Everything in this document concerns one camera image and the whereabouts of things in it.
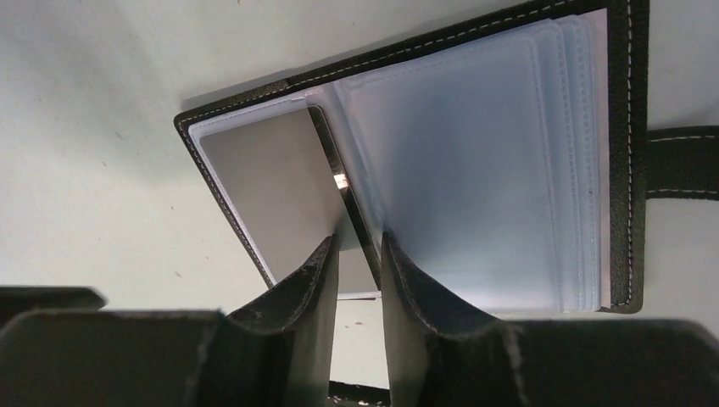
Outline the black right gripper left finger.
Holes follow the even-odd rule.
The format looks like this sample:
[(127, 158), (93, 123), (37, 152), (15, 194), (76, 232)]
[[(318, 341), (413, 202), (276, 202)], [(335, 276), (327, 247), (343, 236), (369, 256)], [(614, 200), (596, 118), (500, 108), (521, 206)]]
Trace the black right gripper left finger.
[(338, 240), (230, 314), (35, 309), (1, 326), (4, 406), (322, 406)]

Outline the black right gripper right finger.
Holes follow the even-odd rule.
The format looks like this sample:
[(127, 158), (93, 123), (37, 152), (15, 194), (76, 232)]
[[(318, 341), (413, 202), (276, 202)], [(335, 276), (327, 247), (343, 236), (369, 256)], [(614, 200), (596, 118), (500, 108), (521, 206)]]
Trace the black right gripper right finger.
[(394, 406), (715, 406), (718, 341), (682, 320), (505, 321), (382, 238)]

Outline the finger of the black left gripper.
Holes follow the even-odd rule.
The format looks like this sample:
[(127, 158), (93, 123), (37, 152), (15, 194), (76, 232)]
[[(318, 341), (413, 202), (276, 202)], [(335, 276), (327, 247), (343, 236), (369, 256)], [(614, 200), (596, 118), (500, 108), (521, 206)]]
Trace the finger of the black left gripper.
[(106, 303), (91, 287), (1, 286), (1, 326), (35, 309), (101, 309)]

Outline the black leather card holder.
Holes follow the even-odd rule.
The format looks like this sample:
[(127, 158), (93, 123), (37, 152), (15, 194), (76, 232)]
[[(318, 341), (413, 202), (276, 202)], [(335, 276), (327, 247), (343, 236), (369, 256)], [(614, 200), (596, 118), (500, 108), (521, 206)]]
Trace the black leather card holder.
[(316, 105), (380, 291), (389, 234), (480, 309), (635, 313), (646, 202), (718, 198), (715, 126), (647, 128), (648, 51), (646, 1), (528, 1), (188, 110), (175, 126), (257, 269), (198, 139)]

